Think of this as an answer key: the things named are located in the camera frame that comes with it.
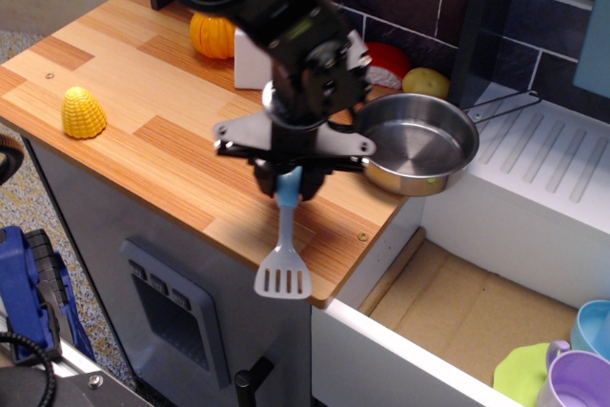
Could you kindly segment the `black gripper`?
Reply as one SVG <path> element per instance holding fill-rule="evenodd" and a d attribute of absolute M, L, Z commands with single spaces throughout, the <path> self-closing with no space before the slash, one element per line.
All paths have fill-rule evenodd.
<path fill-rule="evenodd" d="M 375 154 L 370 138 L 330 121 L 295 125 L 282 118 L 276 92 L 263 92 L 262 109 L 213 126 L 218 154 L 252 161 L 259 190 L 274 197 L 279 173 L 302 167 L 299 193 L 315 197 L 328 173 L 358 172 Z"/>

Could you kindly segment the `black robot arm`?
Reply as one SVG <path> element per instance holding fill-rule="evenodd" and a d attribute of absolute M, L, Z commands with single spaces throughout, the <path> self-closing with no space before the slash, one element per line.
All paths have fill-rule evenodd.
<path fill-rule="evenodd" d="M 266 195 L 281 175 L 300 170 L 303 200 L 328 174 L 362 168 L 375 144 L 332 116 L 366 99 L 371 59 L 331 0 L 176 1 L 230 20 L 272 62 L 262 110 L 214 126 L 219 154 L 248 160 Z"/>

